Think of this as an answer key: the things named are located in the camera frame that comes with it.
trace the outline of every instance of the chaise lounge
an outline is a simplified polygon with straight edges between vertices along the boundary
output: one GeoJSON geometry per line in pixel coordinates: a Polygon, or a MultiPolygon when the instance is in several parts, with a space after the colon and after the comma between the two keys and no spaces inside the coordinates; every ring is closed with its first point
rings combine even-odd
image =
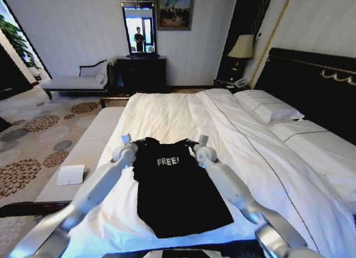
{"type": "Polygon", "coordinates": [[[59,77],[43,81],[40,86],[52,99],[51,91],[103,92],[109,91],[112,64],[103,60],[95,65],[79,66],[79,76],[59,77]]]}

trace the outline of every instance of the green plant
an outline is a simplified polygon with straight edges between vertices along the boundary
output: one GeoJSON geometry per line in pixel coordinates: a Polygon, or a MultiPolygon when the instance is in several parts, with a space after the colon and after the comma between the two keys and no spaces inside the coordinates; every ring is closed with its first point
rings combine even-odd
{"type": "Polygon", "coordinates": [[[2,30],[6,38],[10,41],[12,47],[21,57],[25,65],[27,67],[35,67],[36,69],[39,69],[39,67],[36,65],[36,62],[34,61],[32,53],[27,49],[25,39],[23,39],[22,36],[18,34],[18,32],[22,31],[13,24],[6,22],[4,16],[2,16],[1,14],[0,29],[2,30]]]}

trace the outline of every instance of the mirror frame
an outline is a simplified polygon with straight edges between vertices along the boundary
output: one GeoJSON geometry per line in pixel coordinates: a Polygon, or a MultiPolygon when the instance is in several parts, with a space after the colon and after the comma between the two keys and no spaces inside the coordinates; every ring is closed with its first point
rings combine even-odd
{"type": "Polygon", "coordinates": [[[156,0],[120,0],[122,15],[123,15],[123,23],[125,24],[126,30],[126,38],[127,38],[127,46],[128,51],[130,51],[130,55],[128,57],[157,57],[157,40],[156,40],[156,0]],[[154,52],[132,52],[131,51],[131,42],[130,35],[128,34],[127,23],[126,23],[126,13],[125,13],[125,5],[124,3],[134,3],[134,2],[143,2],[143,3],[151,3],[152,8],[152,26],[153,26],[153,38],[155,43],[155,51],[154,52]]]}

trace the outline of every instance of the white duvet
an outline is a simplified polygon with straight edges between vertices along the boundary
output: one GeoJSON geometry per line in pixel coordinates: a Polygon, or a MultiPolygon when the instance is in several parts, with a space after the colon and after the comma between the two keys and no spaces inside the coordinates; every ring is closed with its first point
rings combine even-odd
{"type": "MultiPolygon", "coordinates": [[[[356,254],[353,218],[336,192],[245,112],[228,91],[134,95],[98,166],[109,162],[112,151],[122,145],[120,136],[125,133],[130,133],[133,140],[149,136],[161,143],[198,140],[200,134],[208,135],[208,145],[217,150],[219,159],[231,166],[259,203],[282,214],[309,248],[325,257],[356,254]]],[[[71,242],[63,257],[101,257],[106,253],[254,238],[257,227],[225,201],[233,224],[202,234],[158,239],[137,215],[137,187],[132,167],[124,169],[104,202],[71,230],[71,242]]]]}

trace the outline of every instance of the painting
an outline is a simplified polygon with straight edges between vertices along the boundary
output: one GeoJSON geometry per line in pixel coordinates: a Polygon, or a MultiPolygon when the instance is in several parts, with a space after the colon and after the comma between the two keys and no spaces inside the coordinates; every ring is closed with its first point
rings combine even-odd
{"type": "Polygon", "coordinates": [[[194,0],[157,0],[159,30],[190,30],[194,0]]]}

